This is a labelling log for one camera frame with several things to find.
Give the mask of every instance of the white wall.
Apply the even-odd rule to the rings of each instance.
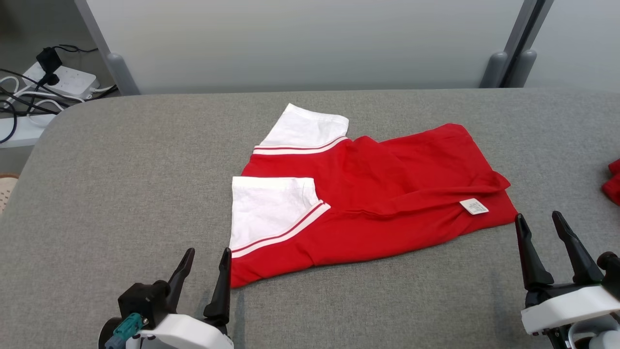
[[[532,45],[525,87],[620,92],[620,2],[555,0]]]
[[[141,93],[475,88],[522,0],[88,0]]]

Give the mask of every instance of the gray floor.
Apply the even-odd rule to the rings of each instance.
[[[0,68],[25,72],[44,47],[59,43],[95,47],[73,0],[1,0]],[[102,86],[114,83],[99,52],[57,50],[64,66],[95,74]],[[13,89],[13,85],[4,86]],[[12,117],[2,113],[0,118]],[[0,135],[8,132],[0,130]],[[21,173],[33,147],[0,149],[0,172]]]

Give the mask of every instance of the gray fabric surface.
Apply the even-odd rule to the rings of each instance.
[[[620,95],[542,89],[121,97],[63,112],[0,217],[0,347],[94,348],[134,282],[197,250],[179,312],[199,316],[231,220],[231,177],[292,102],[376,140],[463,124],[524,213],[556,282],[572,276],[551,212],[596,258],[620,252],[600,186],[620,157]],[[550,348],[525,333],[512,225],[426,250],[234,291],[236,348]]]

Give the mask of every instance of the white care label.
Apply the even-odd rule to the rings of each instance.
[[[487,213],[489,211],[488,208],[484,207],[484,205],[476,199],[463,200],[461,201],[461,205],[463,205],[463,207],[465,207],[465,210],[467,210],[471,214],[481,214]]]

